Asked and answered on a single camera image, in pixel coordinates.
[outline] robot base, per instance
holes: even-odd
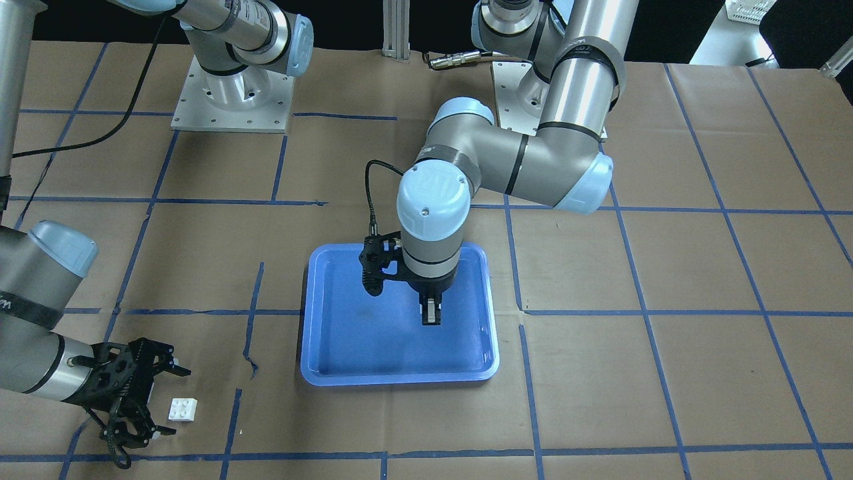
[[[257,93],[249,88],[251,83],[261,84]],[[193,58],[171,127],[189,132],[284,133],[294,83],[293,77],[255,67],[218,78]],[[214,91],[219,96],[216,102],[210,98]]]

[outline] cable connector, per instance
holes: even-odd
[[[429,61],[429,67],[433,70],[444,70],[446,68],[459,67],[467,63],[476,63],[483,58],[482,52],[473,50],[453,55],[440,56]]]

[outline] metal connector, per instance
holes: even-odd
[[[429,61],[429,66],[433,70],[442,70],[445,68],[459,67],[466,63],[476,63],[483,57],[479,50],[455,53],[453,55],[440,56]]]
[[[848,38],[835,55],[829,58],[821,67],[821,74],[828,79],[834,79],[844,70],[844,67],[853,61],[853,37]]]

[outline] light blue joint cap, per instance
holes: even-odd
[[[575,186],[554,208],[584,215],[593,213],[604,202],[612,178],[613,159],[599,153]]]
[[[91,238],[60,223],[40,221],[27,236],[50,258],[80,278],[86,278],[98,256],[98,246]]]
[[[290,38],[290,56],[287,58],[286,75],[301,77],[314,52],[314,25],[311,20],[302,15],[296,15],[296,25],[293,26],[293,36]]]
[[[487,50],[483,46],[483,38],[479,34],[479,11],[480,2],[474,5],[474,13],[471,15],[471,43],[480,50]]]
[[[128,9],[137,10],[140,12],[149,12],[151,14],[158,14],[160,12],[168,12],[169,10],[174,9],[181,3],[183,0],[115,0],[117,3],[120,3],[127,7]]]
[[[492,125],[495,125],[495,115],[480,100],[471,97],[456,97],[444,102],[444,105],[438,109],[438,113],[435,114],[435,120],[432,121],[426,132],[429,133],[432,130],[432,126],[439,123],[439,121],[456,114],[479,115],[488,120]]]
[[[424,160],[400,180],[397,217],[412,237],[437,242],[465,224],[471,191],[465,173],[444,160]]]

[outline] black cable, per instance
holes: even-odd
[[[131,117],[131,113],[133,113],[133,108],[136,106],[136,100],[139,98],[139,92],[142,91],[142,84],[145,82],[145,77],[148,75],[148,68],[151,67],[151,61],[154,59],[154,52],[157,51],[157,44],[160,42],[160,33],[163,31],[163,25],[165,25],[165,21],[167,18],[167,16],[163,16],[163,20],[160,21],[160,25],[157,27],[157,32],[154,34],[154,40],[151,43],[151,50],[148,51],[148,58],[145,60],[145,66],[142,67],[142,72],[139,74],[139,80],[136,82],[136,89],[133,91],[133,97],[131,97],[131,104],[128,105],[127,110],[125,111],[125,115],[121,118],[121,121],[112,130],[110,130],[99,138],[90,140],[89,142],[76,143],[74,145],[66,145],[63,147],[52,147],[49,149],[38,149],[18,152],[12,154],[12,158],[20,158],[22,156],[41,155],[54,152],[64,152],[67,150],[90,147],[92,145],[103,142],[104,140],[110,138],[111,136],[115,135],[116,132],[121,130],[121,127],[125,126],[125,123],[127,123],[127,120]],[[42,186],[44,178],[48,174],[48,169],[50,168],[51,162],[52,159],[44,165],[44,169],[42,170],[41,175],[39,175],[38,177],[38,182],[36,183],[35,188],[32,189],[32,194],[30,195],[30,198],[26,201],[24,209],[20,211],[20,215],[18,217],[19,221],[22,221],[24,219],[26,211],[30,209],[32,199],[35,198],[38,189]]]
[[[104,439],[107,441],[107,448],[109,448],[110,459],[113,463],[120,468],[121,470],[127,470],[131,468],[131,456],[127,453],[124,447],[119,447],[115,444],[115,422],[118,420],[118,405],[121,402],[121,397],[116,399],[113,403],[113,409],[110,411],[110,419],[108,420],[108,424],[104,424],[103,420],[98,417],[97,413],[93,412],[91,408],[83,407],[86,413],[95,420],[95,423],[98,424],[98,427],[101,428],[101,432],[104,435]],[[119,453],[124,457],[125,462],[122,463],[121,458],[119,457]]]
[[[379,226],[376,224],[376,211],[373,206],[373,198],[370,196],[370,167],[373,165],[379,165],[380,167],[385,167],[388,170],[396,173],[399,176],[403,176],[403,170],[400,170],[397,167],[394,167],[390,163],[386,163],[382,160],[373,159],[364,166],[364,194],[368,198],[368,208],[370,208],[370,235],[378,235],[379,234]]]

